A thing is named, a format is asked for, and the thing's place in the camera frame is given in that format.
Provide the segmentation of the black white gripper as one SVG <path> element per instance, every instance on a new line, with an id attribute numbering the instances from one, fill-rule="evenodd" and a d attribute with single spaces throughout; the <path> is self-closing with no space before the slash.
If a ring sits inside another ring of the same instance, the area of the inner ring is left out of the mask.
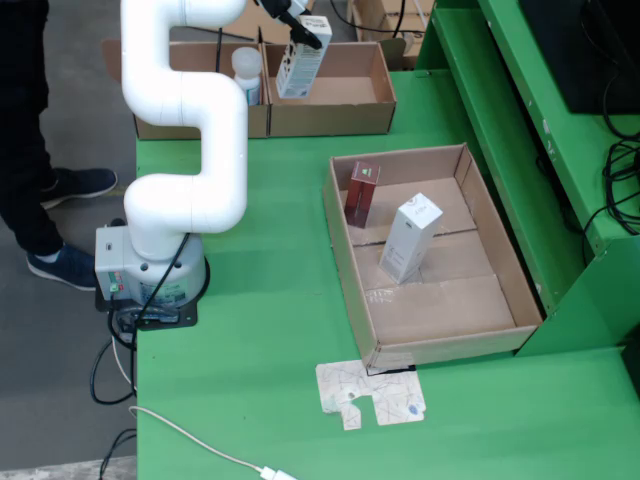
<path id="1" fill-rule="evenodd" d="M 256 0 L 271 18 L 278 19 L 290 27 L 290 39 L 294 44 L 302 44 L 312 49 L 321 49 L 319 38 L 304 27 L 296 18 L 308 13 L 307 0 Z"/>

